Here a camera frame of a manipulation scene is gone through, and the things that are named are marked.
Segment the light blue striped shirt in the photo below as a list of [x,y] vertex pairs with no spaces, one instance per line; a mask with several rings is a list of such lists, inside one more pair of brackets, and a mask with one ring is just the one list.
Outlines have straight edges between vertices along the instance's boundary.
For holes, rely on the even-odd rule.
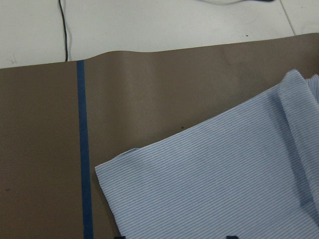
[[319,77],[271,89],[95,168],[128,239],[316,239]]

